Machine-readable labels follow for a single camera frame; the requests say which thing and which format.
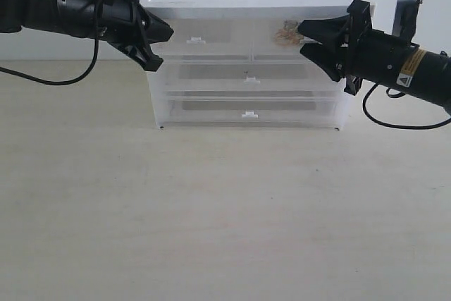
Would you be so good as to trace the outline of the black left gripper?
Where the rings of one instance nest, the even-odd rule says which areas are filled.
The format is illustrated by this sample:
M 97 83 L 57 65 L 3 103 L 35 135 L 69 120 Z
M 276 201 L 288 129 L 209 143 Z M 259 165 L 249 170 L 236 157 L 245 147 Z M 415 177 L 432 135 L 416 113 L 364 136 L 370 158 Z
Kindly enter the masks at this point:
M 163 59 L 150 44 L 168 42 L 173 28 L 147 9 L 139 0 L 90 0 L 79 10 L 80 34 L 98 37 L 133 60 L 145 71 L 157 71 Z

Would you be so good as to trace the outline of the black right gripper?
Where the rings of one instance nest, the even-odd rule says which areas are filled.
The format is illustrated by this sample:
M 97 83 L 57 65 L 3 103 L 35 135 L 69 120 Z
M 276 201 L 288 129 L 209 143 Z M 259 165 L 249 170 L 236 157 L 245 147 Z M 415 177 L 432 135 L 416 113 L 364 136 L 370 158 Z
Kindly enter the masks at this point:
M 347 12 L 349 15 L 338 18 L 303 20 L 298 33 L 318 43 L 305 44 L 300 54 L 333 82 L 345 78 L 348 94 L 356 95 L 364 80 L 392 87 L 404 60 L 404 41 L 372 28 L 369 2 L 353 0 Z M 335 51 L 326 47 L 346 42 L 347 47 Z

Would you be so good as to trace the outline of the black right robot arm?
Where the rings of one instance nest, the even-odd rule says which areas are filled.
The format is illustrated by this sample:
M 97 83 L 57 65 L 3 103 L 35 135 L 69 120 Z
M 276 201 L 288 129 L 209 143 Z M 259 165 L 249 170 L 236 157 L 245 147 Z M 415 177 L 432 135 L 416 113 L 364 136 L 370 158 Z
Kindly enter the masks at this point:
M 398 1 L 391 35 L 372 26 L 370 3 L 354 0 L 347 15 L 304 20 L 297 31 L 313 40 L 300 49 L 345 92 L 356 95 L 367 80 L 450 109 L 450 57 L 423 50 L 412 39 L 422 0 Z

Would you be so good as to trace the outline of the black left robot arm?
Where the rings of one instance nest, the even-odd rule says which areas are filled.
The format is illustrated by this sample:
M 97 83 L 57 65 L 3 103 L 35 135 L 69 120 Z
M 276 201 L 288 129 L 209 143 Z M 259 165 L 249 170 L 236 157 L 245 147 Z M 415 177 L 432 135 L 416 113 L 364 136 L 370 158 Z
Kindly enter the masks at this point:
M 151 45 L 167 42 L 174 33 L 140 0 L 1 0 L 1 32 L 23 28 L 107 42 L 153 72 L 163 59 Z

